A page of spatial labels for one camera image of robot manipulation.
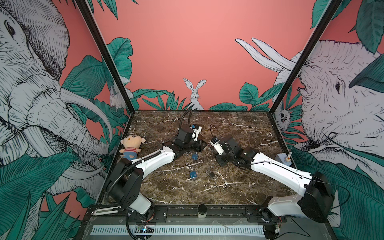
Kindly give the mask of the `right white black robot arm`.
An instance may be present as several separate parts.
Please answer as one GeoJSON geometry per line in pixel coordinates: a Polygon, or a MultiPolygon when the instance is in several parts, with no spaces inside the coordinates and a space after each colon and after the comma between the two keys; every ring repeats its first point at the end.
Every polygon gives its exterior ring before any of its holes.
{"type": "Polygon", "coordinates": [[[254,148],[242,148],[231,136],[221,140],[213,137],[210,144],[217,152],[220,165],[237,163],[239,167],[266,175],[295,192],[295,195],[269,200],[267,208],[274,216],[308,218],[318,223],[327,221],[335,197],[324,174],[300,171],[254,148]]]}

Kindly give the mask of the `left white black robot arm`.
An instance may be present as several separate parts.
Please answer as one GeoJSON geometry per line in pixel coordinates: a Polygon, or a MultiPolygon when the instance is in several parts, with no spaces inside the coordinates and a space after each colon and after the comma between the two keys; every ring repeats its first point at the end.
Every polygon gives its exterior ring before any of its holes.
{"type": "Polygon", "coordinates": [[[129,209],[149,219],[154,214],[154,204],[140,193],[143,179],[186,152],[202,152],[207,143],[199,137],[201,131],[202,127],[197,124],[188,128],[180,127],[176,136],[162,143],[159,150],[142,158],[138,158],[138,153],[141,152],[140,146],[145,143],[145,138],[129,135],[122,139],[122,159],[110,174],[104,195],[106,204],[109,203],[109,197],[112,197],[119,205],[107,208],[107,214],[129,209]]]}

